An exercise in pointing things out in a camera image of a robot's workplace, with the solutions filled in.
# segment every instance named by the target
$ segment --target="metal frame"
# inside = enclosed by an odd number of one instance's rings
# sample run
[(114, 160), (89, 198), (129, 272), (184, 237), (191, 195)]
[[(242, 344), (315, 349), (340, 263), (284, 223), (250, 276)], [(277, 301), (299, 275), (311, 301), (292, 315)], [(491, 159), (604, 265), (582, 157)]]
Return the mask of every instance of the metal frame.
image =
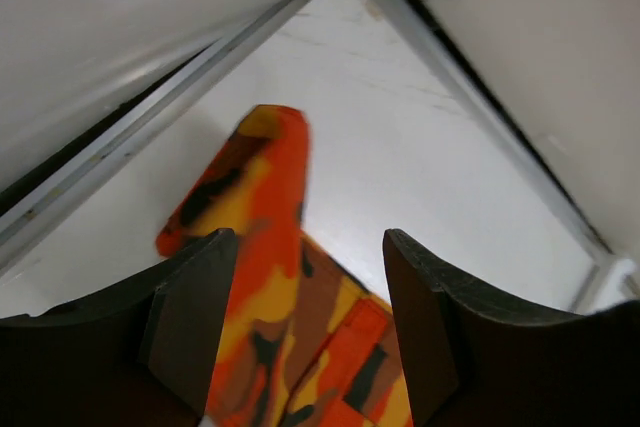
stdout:
[[(476, 89), (466, 73), (412, 9), (407, 0), (372, 1), (376, 3), (389, 23), (422, 62), (449, 89), (460, 105), (473, 116), (478, 125), (489, 134), (549, 210), (591, 256), (594, 266), (585, 283), (591, 286), (593, 279), (601, 277), (596, 274), (601, 274), (602, 270), (606, 270), (606, 266), (612, 263), (612, 254), (608, 246), (595, 235), (593, 228), (585, 221), (581, 213), (576, 210), (527, 148), (513, 135), (502, 118)], [(582, 296), (585, 295), (586, 290), (593, 289), (586, 289), (583, 286), (572, 303), (572, 307), (578, 308), (584, 303)]]
[(135, 153), (295, 15), (309, 0), (283, 0), (234, 27), (0, 217), (0, 283)]

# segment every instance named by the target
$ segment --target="camouflage pattern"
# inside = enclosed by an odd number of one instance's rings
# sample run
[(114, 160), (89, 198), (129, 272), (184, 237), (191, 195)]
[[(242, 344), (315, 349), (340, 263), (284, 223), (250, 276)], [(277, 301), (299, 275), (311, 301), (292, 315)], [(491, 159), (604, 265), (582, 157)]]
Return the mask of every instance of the camouflage pattern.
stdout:
[(209, 391), (220, 427), (412, 425), (389, 305), (301, 229), (309, 129), (257, 106), (159, 234), (165, 256), (219, 227), (240, 239)]

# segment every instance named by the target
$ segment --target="white tabletop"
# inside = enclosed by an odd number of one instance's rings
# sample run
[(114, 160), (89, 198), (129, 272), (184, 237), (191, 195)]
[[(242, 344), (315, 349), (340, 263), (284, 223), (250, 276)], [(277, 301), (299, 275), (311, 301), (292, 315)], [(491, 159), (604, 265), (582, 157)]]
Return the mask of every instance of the white tabletop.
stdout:
[(255, 104), (313, 129), (306, 229), (388, 298), (385, 229), (494, 285), (567, 308), (590, 260), (369, 0), (313, 0), (80, 206), (0, 285), (39, 314), (157, 262), (154, 238)]

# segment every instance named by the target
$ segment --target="folded cloth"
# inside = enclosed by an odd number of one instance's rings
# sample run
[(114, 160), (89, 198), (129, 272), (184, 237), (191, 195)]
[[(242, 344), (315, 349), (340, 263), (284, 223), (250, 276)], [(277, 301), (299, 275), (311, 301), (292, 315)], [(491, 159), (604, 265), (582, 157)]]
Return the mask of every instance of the folded cloth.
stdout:
[(301, 229), (309, 127), (255, 107), (158, 235), (171, 256), (239, 239), (207, 414), (220, 427), (412, 425), (388, 304)]

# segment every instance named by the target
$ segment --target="silver metal bar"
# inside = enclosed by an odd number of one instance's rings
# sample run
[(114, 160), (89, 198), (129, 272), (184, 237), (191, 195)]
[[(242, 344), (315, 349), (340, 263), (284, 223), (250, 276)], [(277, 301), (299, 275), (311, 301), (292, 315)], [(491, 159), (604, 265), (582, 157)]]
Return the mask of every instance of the silver metal bar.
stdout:
[(235, 28), (0, 217), (0, 282), (11, 266), (267, 40), (309, 0), (283, 0)]
[(596, 265), (609, 263), (609, 250), (580, 213), (549, 178), (529, 151), (512, 134), (500, 116), (478, 92), (449, 52), (414, 12), (406, 0), (372, 0), (420, 59), (449, 89), (460, 105), (493, 139), (529, 182), (549, 210), (560, 220)]

